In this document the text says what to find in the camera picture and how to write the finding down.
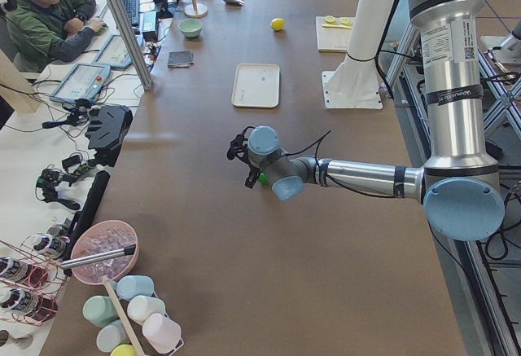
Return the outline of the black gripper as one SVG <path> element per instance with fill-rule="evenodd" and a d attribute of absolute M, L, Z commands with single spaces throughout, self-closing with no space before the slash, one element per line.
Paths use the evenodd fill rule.
<path fill-rule="evenodd" d="M 246 126 L 240 133 L 238 133 L 235 136 L 235 138 L 230 142 L 230 146 L 227 150 L 226 156 L 228 160 L 233 160 L 237 158 L 250 167 L 248 176 L 245 180 L 245 186 L 248 188 L 253 188 L 258 178 L 260 177 L 260 170 L 249 160 L 246 137 L 246 133 L 249 129 L 253 129 L 253 126 Z"/>

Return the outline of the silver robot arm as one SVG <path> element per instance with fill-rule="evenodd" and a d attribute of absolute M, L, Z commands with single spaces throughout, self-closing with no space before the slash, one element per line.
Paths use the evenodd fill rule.
<path fill-rule="evenodd" d="M 329 108 L 375 108 L 379 94 L 370 79 L 394 13 L 394 0 L 360 0 L 344 62 L 325 71 Z M 428 224 L 453 240 L 476 241 L 501 226 L 506 207 L 497 161 L 486 150 L 483 87 L 475 17 L 485 0 L 409 0 L 409 26 L 400 55 L 420 45 L 424 87 L 406 116 L 426 112 L 430 155 L 418 167 L 319 158 L 288 152 L 271 127 L 248 126 L 230 143 L 227 156 L 249 167 L 247 187 L 265 176 L 280 200 L 307 183 L 341 187 L 364 196 L 417 200 Z"/>

